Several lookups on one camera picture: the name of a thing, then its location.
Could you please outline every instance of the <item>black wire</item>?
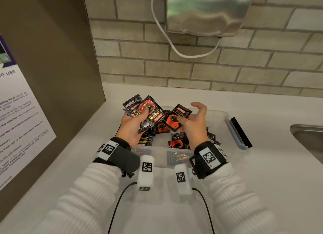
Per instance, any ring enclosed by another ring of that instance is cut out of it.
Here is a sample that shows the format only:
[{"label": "black wire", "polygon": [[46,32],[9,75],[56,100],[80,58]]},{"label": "black wire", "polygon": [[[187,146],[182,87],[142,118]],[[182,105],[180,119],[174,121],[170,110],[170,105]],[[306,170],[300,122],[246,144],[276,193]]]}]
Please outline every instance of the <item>black wire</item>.
[{"label": "black wire", "polygon": [[109,226],[109,230],[107,232],[107,234],[110,234],[110,230],[111,230],[111,226],[112,226],[112,222],[113,222],[113,219],[114,219],[114,216],[116,214],[116,211],[117,211],[117,208],[118,208],[118,205],[119,205],[119,202],[121,200],[121,197],[122,195],[124,194],[124,192],[129,188],[129,186],[132,186],[132,185],[136,185],[137,182],[132,182],[131,184],[129,184],[126,188],[124,188],[123,192],[121,193],[120,197],[119,197],[119,200],[117,202],[117,205],[116,205],[116,208],[114,209],[114,212],[113,212],[113,215],[112,215],[112,219],[111,219],[111,223],[110,223],[110,226]]},{"label": "black wire", "polygon": [[213,232],[213,234],[215,234],[215,233],[214,233],[214,229],[213,229],[212,220],[211,220],[211,215],[210,215],[210,212],[209,212],[209,208],[207,207],[207,204],[206,204],[206,201],[205,201],[205,199],[204,199],[204,196],[202,195],[202,193],[201,193],[198,189],[196,189],[196,188],[192,188],[192,190],[193,190],[193,191],[197,191],[197,192],[201,195],[201,197],[203,198],[203,201],[204,201],[204,203],[205,203],[205,207],[206,207],[206,210],[207,210],[207,214],[209,215],[210,224],[211,224],[211,227],[212,227],[212,232]]}]

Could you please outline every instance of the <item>hand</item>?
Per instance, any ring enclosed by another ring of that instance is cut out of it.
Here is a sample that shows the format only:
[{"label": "hand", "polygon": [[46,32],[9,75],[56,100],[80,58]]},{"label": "hand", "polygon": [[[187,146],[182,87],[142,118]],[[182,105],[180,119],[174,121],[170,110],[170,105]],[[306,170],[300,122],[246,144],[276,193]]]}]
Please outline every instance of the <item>hand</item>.
[{"label": "hand", "polygon": [[135,148],[140,137],[144,132],[138,134],[140,123],[148,117],[148,107],[145,106],[143,112],[132,118],[124,114],[121,118],[121,126],[116,134],[116,137],[121,138],[129,143],[131,148]]},{"label": "hand", "polygon": [[199,109],[198,113],[190,115],[188,119],[177,116],[177,120],[183,125],[178,129],[178,132],[184,131],[186,133],[190,148],[194,151],[199,144],[209,140],[206,134],[205,122],[207,107],[200,102],[192,102],[191,105]]}]

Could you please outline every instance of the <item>white sweater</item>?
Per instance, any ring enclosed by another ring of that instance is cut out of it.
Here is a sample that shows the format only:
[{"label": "white sweater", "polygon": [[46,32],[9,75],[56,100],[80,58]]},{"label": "white sweater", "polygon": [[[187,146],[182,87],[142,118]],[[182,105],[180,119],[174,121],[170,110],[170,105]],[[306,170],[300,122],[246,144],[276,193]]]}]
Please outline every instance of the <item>white sweater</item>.
[{"label": "white sweater", "polygon": [[[105,234],[104,217],[115,201],[120,178],[119,168],[91,163],[32,233]],[[274,214],[234,175],[230,163],[206,177],[204,183],[214,214],[227,234],[282,233]]]}]

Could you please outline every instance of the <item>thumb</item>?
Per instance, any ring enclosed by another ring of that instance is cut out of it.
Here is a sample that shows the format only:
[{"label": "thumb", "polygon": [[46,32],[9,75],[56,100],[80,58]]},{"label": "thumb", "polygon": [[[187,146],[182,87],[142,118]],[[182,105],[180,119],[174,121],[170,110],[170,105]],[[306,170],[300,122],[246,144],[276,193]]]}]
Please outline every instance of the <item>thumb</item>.
[{"label": "thumb", "polygon": [[148,117],[148,107],[145,106],[142,113],[136,117],[136,119],[140,122],[144,121]]},{"label": "thumb", "polygon": [[184,126],[187,124],[187,122],[189,121],[187,118],[184,118],[182,116],[177,116],[177,120],[183,124]]}]

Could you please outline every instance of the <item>sink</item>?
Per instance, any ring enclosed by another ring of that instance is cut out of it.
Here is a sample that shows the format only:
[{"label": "sink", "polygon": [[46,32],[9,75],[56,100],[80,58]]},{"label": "sink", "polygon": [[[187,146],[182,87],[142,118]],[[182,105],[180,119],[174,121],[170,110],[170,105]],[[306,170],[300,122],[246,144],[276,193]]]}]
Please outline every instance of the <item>sink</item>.
[{"label": "sink", "polygon": [[323,126],[294,124],[290,131],[323,164]]}]

